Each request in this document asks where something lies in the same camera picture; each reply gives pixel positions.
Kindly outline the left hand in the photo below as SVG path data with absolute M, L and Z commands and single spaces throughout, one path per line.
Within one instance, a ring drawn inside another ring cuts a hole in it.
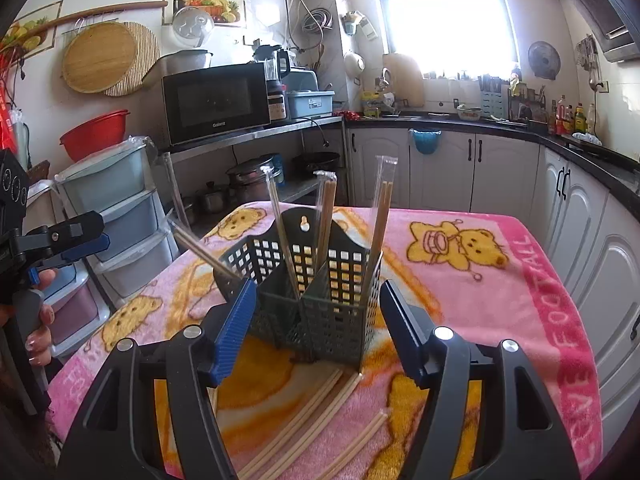
M 53 322 L 53 308 L 48 304 L 42 304 L 39 309 L 37 327 L 27 336 L 25 341 L 29 363 L 33 367 L 46 366 L 51 362 L 52 336 L 50 326 Z

